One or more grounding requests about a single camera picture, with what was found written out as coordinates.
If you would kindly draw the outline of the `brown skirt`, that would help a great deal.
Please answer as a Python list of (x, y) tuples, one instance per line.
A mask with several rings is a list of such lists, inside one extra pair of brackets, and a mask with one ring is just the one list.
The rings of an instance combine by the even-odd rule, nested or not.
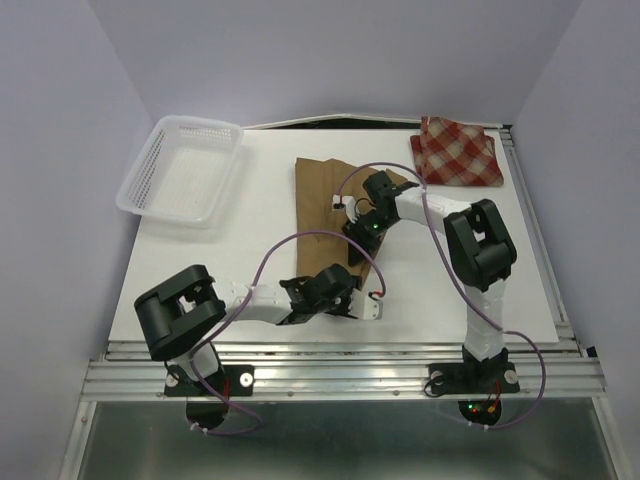
[(299, 232), (315, 230), (315, 235), (302, 236), (296, 245), (296, 275), (314, 276), (321, 270), (340, 264), (350, 274), (365, 281), (371, 270), (368, 262), (356, 266), (348, 264), (349, 243), (324, 231), (340, 233), (347, 221), (342, 211), (332, 207), (333, 196), (340, 192), (359, 202), (358, 209), (371, 209), (363, 183), (377, 170), (355, 166), (337, 159), (325, 161), (298, 158), (295, 163), (296, 222)]

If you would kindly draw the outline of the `red plaid skirt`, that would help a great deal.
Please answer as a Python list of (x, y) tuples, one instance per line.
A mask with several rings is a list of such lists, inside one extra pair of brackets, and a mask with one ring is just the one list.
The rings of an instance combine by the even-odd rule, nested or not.
[(479, 125), (425, 116), (410, 137), (415, 170), (430, 185), (501, 187), (495, 141)]

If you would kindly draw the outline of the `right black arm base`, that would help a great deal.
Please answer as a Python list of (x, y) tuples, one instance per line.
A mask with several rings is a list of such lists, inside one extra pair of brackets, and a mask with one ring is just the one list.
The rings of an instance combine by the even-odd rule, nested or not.
[(491, 358), (477, 360), (462, 348), (462, 361), (431, 363), (424, 393), (432, 398), (444, 395), (489, 395), (520, 392), (515, 365), (509, 361), (509, 351), (503, 347)]

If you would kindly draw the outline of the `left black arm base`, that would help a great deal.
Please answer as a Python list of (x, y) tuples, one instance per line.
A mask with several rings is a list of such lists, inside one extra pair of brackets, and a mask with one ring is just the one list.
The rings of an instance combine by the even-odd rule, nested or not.
[[(192, 380), (178, 365), (165, 364), (164, 395), (167, 397), (211, 396), (200, 380)], [(226, 364), (205, 378), (206, 383), (226, 398), (253, 395), (255, 368), (249, 364)]]

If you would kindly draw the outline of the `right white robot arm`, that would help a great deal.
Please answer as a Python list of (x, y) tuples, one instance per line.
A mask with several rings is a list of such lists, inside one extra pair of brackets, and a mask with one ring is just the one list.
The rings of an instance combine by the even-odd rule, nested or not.
[(370, 207), (362, 212), (358, 200), (337, 193), (332, 208), (346, 213), (342, 233), (355, 242), (348, 248), (348, 263), (362, 263), (379, 250), (382, 237), (398, 222), (412, 221), (429, 228), (445, 269), (467, 305), (467, 330), (460, 366), (463, 384), (482, 390), (496, 378), (491, 360), (505, 349), (502, 303), (505, 284), (517, 260), (513, 240), (495, 203), (475, 203), (429, 194), (415, 182), (394, 182), (378, 171), (363, 182)]

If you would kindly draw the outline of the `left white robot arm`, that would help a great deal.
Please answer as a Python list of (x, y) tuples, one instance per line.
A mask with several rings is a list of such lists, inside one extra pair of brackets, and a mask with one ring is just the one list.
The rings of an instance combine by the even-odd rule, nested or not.
[(199, 393), (215, 392), (223, 371), (211, 336), (237, 321), (305, 324), (319, 314), (366, 317), (361, 282), (333, 264), (309, 277), (250, 286), (216, 281), (192, 265), (142, 294), (134, 310), (151, 359), (177, 366)]

